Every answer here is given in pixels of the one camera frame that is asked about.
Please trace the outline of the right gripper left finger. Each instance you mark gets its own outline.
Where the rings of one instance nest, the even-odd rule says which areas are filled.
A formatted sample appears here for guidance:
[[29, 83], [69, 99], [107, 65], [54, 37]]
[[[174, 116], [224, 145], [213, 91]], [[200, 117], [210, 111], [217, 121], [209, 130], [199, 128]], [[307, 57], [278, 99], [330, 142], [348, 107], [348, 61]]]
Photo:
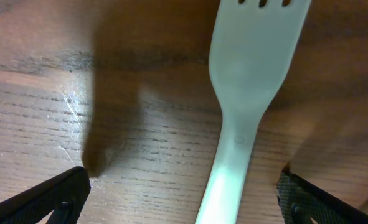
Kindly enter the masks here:
[[88, 171], [71, 168], [0, 203], [0, 223], [76, 224], [90, 193]]

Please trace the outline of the white fork long handle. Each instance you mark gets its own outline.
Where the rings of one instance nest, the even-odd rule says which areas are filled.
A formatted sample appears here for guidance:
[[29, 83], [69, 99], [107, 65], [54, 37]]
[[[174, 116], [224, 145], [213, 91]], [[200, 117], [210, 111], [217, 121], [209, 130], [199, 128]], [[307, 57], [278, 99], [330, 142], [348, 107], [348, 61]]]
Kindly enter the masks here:
[[235, 223], [257, 128], [288, 73], [310, 0], [222, 0], [209, 73], [222, 129], [197, 224]]

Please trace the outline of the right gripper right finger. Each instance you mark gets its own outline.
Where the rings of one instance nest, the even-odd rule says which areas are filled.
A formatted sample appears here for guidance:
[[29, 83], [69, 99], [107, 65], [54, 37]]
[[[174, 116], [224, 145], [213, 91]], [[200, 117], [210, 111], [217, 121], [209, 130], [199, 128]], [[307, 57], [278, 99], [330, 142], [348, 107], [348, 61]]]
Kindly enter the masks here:
[[300, 176], [283, 171], [276, 186], [285, 224], [368, 224], [368, 215]]

